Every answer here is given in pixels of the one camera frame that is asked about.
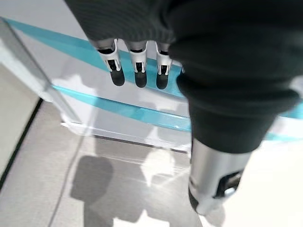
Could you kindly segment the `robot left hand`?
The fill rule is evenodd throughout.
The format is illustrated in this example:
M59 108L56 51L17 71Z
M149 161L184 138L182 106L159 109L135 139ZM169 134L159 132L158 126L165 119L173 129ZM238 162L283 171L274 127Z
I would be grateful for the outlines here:
M189 197L208 214L236 190L247 161L299 94L300 0L68 0L90 42L157 41L184 72L177 85L191 119Z

